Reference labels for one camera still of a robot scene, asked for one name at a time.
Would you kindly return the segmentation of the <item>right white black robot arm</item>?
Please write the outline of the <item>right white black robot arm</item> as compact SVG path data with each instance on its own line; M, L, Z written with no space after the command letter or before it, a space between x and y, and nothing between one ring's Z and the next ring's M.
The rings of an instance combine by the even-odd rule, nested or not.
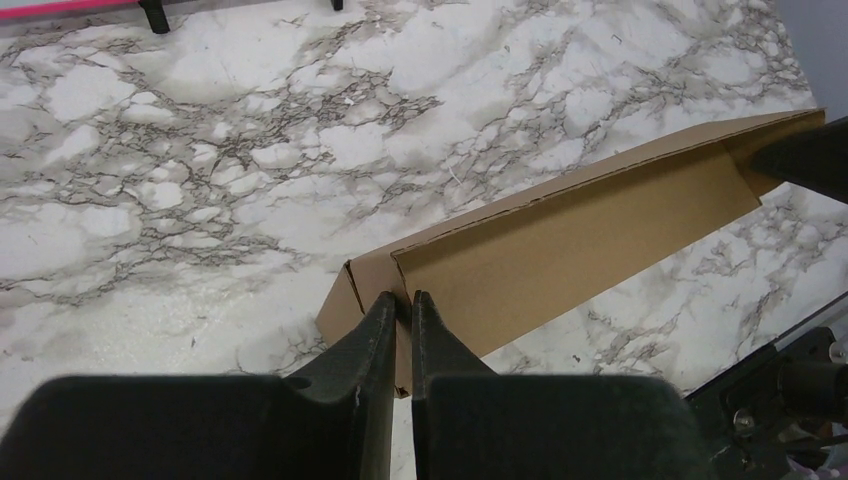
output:
M847 201L847 120L758 150L754 172ZM847 476L847 348L841 294L688 395L721 479Z

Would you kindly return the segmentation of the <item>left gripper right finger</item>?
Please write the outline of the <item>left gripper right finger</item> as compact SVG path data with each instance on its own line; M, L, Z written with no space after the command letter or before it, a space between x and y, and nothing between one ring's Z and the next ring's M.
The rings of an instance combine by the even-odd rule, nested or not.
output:
M688 404L663 380L498 374L411 308L413 435L421 479L712 479Z

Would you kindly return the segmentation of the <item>brown cardboard box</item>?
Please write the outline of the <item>brown cardboard box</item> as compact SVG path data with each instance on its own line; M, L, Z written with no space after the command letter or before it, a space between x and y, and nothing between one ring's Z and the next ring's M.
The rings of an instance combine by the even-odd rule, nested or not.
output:
M780 260L751 245L780 181L760 148L820 109L712 121L597 161L347 261L316 318L329 344L378 295L429 292L502 372L658 375L691 391L778 336Z

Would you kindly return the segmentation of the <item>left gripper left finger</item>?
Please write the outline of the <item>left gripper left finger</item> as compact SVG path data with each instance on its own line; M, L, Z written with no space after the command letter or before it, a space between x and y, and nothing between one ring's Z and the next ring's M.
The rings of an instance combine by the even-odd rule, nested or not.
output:
M292 374L66 376L1 441L5 479L386 479L397 301Z

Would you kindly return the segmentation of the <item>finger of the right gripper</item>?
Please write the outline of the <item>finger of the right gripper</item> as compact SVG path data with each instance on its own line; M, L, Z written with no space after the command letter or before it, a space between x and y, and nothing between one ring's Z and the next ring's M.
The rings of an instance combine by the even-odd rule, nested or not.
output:
M757 151L751 168L847 203L847 118L793 134Z

